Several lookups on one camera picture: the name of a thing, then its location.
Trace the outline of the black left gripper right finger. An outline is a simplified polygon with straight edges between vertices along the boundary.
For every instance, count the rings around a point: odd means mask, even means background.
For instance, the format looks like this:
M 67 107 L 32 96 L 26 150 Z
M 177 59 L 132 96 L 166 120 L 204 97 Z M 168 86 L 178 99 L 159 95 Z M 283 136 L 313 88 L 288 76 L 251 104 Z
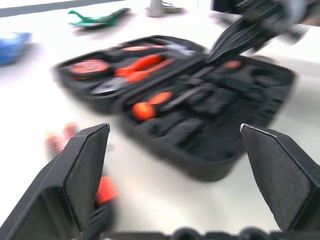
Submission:
M 320 240 L 320 165 L 290 136 L 242 124 L 254 180 L 280 232 L 272 240 Z

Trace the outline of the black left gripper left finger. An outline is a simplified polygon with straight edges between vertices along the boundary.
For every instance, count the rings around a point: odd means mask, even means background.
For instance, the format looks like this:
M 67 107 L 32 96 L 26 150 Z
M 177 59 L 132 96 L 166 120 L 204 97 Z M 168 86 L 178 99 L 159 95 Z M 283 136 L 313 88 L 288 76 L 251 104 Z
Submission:
M 80 239 L 103 172 L 110 126 L 75 134 L 37 174 L 0 227 L 0 240 Z

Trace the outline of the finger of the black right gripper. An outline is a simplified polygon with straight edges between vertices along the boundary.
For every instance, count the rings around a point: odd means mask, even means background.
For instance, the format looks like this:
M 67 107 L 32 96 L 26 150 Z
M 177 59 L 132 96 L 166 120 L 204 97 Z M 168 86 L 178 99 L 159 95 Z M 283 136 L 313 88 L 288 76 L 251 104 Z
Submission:
M 223 55 L 242 47 L 253 37 L 254 29 L 252 27 L 234 28 L 228 27 L 213 44 L 206 62 L 212 63 Z
M 226 29 L 213 44 L 212 52 L 245 52 L 247 50 L 244 30 L 247 27 L 243 16 L 219 16 L 218 23 Z

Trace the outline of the black tool case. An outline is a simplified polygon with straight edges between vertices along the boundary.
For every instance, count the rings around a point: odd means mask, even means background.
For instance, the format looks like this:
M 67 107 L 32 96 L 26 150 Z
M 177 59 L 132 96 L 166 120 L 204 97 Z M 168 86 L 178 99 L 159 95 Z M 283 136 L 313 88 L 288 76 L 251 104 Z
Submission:
M 166 44 L 195 51 L 184 55 Z M 130 53 L 133 46 L 165 47 L 157 53 Z M 91 91 L 114 78 L 115 70 L 148 55 L 174 59 L 145 79 L 117 91 L 92 95 Z M 97 78 L 75 78 L 67 67 L 84 60 L 103 60 L 112 72 Z M 238 69 L 224 63 L 241 61 Z M 266 127 L 286 101 L 295 81 L 288 68 L 232 53 L 220 63 L 207 63 L 205 48 L 187 39 L 151 35 L 123 42 L 107 49 L 80 55 L 54 67 L 61 85 L 90 109 L 117 116 L 118 125 L 148 150 L 189 176 L 216 182 L 223 179 L 245 152 L 239 133 L 243 123 Z M 132 107 L 154 95 L 171 92 L 164 103 L 153 105 L 156 116 L 140 121 Z

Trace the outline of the small orange round tool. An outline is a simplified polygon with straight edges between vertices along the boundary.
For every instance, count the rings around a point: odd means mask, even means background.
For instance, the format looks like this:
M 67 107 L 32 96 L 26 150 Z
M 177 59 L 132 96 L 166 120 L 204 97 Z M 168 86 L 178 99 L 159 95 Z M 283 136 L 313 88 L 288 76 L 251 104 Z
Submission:
M 237 70 L 239 69 L 243 63 L 239 60 L 230 60 L 224 63 L 224 67 L 231 70 Z

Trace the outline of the silver metal tool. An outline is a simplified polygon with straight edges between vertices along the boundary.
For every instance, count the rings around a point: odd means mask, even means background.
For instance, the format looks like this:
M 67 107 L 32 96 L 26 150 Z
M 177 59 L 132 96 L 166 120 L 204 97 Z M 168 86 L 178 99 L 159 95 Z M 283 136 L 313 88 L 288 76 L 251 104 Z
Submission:
M 173 50 L 176 50 L 178 52 L 180 52 L 181 54 L 183 55 L 186 55 L 186 56 L 191 56 L 195 53 L 194 50 L 190 50 L 182 45 L 179 45 L 179 44 L 175 44 L 175 43 L 168 43 L 165 45 L 168 49 L 173 49 Z

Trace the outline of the orange black flat tool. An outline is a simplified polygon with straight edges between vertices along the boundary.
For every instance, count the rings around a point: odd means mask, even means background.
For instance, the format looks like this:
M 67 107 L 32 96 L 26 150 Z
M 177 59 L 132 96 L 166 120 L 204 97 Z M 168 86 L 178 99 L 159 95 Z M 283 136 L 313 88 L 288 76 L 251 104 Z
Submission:
M 135 54 L 153 54 L 163 52 L 166 48 L 162 45 L 151 45 L 151 46 L 130 46 L 124 47 L 121 50 L 126 53 L 135 53 Z

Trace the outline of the orange red bit holder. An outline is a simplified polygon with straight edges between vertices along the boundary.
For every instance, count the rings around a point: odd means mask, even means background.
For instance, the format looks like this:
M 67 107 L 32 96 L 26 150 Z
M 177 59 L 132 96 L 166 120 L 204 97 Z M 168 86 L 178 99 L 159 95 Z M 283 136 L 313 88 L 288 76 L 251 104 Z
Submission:
M 73 122 L 66 124 L 61 132 L 48 132 L 44 141 L 48 157 L 54 158 L 61 153 L 77 132 L 78 128 Z

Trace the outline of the round steel dish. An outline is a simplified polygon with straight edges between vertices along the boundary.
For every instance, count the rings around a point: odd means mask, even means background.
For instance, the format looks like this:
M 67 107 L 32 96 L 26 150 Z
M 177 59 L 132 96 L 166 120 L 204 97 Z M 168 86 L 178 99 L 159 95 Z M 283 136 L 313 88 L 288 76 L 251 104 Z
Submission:
M 171 2 L 162 1 L 162 5 L 166 14 L 180 14 L 184 11 L 183 7 L 176 6 Z

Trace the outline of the steel cup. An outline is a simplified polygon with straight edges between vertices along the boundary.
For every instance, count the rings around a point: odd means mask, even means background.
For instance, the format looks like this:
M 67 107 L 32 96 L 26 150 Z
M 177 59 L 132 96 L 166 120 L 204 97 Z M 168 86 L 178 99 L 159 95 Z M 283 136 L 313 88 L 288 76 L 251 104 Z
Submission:
M 149 0 L 147 15 L 150 18 L 161 18 L 165 15 L 165 8 L 162 0 Z

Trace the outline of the green plastic package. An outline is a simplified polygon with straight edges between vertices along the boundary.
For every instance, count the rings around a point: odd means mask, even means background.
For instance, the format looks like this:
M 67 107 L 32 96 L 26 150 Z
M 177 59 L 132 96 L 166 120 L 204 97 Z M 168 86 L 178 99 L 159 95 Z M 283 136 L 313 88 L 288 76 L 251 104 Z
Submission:
M 83 16 L 75 10 L 70 10 L 68 15 L 76 15 L 80 20 L 77 22 L 70 22 L 69 24 L 75 28 L 82 28 L 86 30 L 95 30 L 101 28 L 113 27 L 117 24 L 118 20 L 126 16 L 131 12 L 131 8 L 123 7 L 120 8 L 109 15 L 100 17 L 88 17 Z

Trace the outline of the orange black tape measure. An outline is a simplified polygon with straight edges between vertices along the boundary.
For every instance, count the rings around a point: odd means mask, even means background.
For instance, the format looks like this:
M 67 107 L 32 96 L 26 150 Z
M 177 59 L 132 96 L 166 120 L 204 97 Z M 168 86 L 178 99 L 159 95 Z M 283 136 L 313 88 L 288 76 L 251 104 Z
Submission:
M 87 59 L 66 68 L 68 74 L 74 78 L 98 78 L 113 72 L 107 62 L 101 59 Z

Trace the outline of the blue mesh bag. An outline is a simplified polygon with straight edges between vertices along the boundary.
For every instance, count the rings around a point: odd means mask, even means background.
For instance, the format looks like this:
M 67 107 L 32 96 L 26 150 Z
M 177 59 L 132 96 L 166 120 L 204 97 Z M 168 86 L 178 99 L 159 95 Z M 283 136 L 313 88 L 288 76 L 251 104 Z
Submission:
M 14 64 L 32 40 L 31 32 L 0 32 L 0 66 Z

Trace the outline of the orange handled pliers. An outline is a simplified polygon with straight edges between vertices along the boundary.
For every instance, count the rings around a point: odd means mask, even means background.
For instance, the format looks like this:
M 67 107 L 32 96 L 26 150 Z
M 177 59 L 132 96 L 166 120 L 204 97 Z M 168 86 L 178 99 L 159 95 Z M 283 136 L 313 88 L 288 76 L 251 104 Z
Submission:
M 103 95 L 116 92 L 127 84 L 136 83 L 145 79 L 153 72 L 164 68 L 173 61 L 174 59 L 166 58 L 159 54 L 141 57 L 126 67 L 117 68 L 114 71 L 114 77 L 112 79 L 102 83 L 90 93 L 92 95 Z

